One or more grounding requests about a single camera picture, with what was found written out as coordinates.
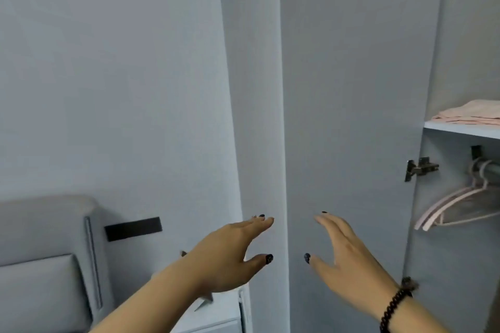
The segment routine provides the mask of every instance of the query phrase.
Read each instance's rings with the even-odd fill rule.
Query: black beaded bracelet
[[[401,282],[401,288],[399,289],[398,292],[396,292],[396,295],[394,295],[394,297],[392,298],[391,302],[389,303],[389,306],[384,312],[384,317],[382,317],[382,319],[380,320],[380,333],[390,333],[388,328],[389,320],[394,314],[394,311],[405,297],[407,296],[409,296],[410,298],[413,297],[411,292],[414,291],[417,287],[418,285],[410,277],[403,278],[403,281]]]

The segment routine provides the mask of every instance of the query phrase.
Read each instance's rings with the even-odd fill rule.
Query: wardrobe door
[[[303,260],[344,217],[403,273],[440,0],[280,0],[292,333],[376,331]]]

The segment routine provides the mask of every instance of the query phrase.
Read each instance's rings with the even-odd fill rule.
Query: shelf
[[[467,125],[467,124],[450,124],[450,123],[438,123],[435,121],[426,121],[423,127],[437,131],[454,132],[454,133],[461,133],[464,135],[500,139],[500,126],[497,127],[494,125],[472,125],[472,124]]]

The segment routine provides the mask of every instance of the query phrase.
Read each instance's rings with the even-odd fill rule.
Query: folded clothes
[[[432,121],[500,126],[500,100],[472,100],[461,107],[439,112]]]

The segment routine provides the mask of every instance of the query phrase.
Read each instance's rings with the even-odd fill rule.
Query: person's right hand
[[[310,254],[304,256],[306,262],[333,292],[357,309],[380,319],[398,291],[397,283],[345,220],[329,213],[315,216],[315,219],[325,227],[332,240],[335,263],[330,266]]]

